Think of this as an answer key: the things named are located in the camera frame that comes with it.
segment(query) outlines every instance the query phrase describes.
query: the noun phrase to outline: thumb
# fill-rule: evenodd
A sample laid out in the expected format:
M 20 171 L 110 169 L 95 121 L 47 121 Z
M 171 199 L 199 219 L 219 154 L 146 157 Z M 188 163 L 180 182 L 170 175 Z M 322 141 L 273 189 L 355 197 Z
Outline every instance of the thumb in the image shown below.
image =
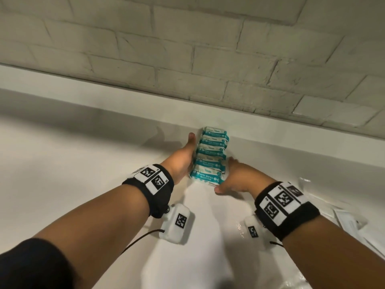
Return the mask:
M 231 180 L 228 178 L 221 183 L 219 186 L 216 186 L 214 188 L 215 193 L 217 194 L 224 194 L 231 190 Z
M 189 140 L 187 144 L 183 147 L 183 149 L 190 151 L 193 153 L 196 148 L 196 138 L 194 133 L 189 133 Z

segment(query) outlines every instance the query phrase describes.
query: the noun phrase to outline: wet wipes pack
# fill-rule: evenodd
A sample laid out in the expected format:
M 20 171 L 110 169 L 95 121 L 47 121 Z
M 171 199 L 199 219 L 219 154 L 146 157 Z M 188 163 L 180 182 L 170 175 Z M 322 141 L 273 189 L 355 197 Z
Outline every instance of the wet wipes pack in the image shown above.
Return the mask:
M 205 154 L 209 156 L 220 157 L 222 159 L 226 159 L 226 155 L 224 154 L 224 147 L 220 146 L 211 146 L 206 144 L 199 144 L 196 149 L 197 153 Z
M 195 164 L 204 167 L 209 167 L 224 173 L 225 165 L 223 161 L 224 160 L 221 157 L 214 157 L 198 153 L 195 159 Z
M 195 165 L 190 172 L 190 177 L 194 180 L 217 186 L 222 183 L 221 172 L 209 167 Z
M 224 138 L 227 141 L 230 140 L 225 130 L 221 130 L 213 127 L 205 127 L 203 129 L 202 135 L 207 135 L 207 136 L 216 137 L 216 138 Z
M 210 146 L 219 146 L 223 148 L 227 148 L 227 140 L 224 138 L 211 137 L 208 135 L 202 135 L 199 143 L 210 145 Z

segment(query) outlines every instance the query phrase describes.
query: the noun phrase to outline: person's left hand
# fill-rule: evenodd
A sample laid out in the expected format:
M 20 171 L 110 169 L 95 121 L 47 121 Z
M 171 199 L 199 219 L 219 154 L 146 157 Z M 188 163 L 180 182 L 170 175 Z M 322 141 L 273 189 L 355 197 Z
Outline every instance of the person's left hand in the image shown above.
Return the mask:
M 174 184 L 178 184 L 193 167 L 193 154 L 196 148 L 196 138 L 194 133 L 189 133 L 187 144 L 175 151 L 164 160 L 161 165 L 170 173 Z

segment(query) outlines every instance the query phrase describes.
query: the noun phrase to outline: black wristband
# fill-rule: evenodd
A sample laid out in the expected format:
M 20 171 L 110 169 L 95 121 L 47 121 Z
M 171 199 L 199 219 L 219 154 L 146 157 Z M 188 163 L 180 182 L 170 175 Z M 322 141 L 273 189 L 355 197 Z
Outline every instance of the black wristband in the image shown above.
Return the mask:
M 150 215 L 154 218 L 161 218 L 167 212 L 174 180 L 163 166 L 153 164 L 142 167 L 122 184 L 135 186 L 143 193 L 150 207 Z
M 254 204 L 259 220 L 280 241 L 320 215 L 306 196 L 289 182 L 272 183 L 257 196 Z

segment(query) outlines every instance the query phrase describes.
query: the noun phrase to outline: forearm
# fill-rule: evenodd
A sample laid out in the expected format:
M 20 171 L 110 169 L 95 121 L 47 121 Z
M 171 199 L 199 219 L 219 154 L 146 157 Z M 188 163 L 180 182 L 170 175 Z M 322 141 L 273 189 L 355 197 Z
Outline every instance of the forearm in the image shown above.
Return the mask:
M 76 288 L 91 288 L 145 224 L 142 192 L 118 186 L 70 211 L 35 235 L 53 243 L 75 273 Z
M 378 288 L 385 280 L 385 262 L 322 216 L 299 226 L 283 245 L 313 289 Z

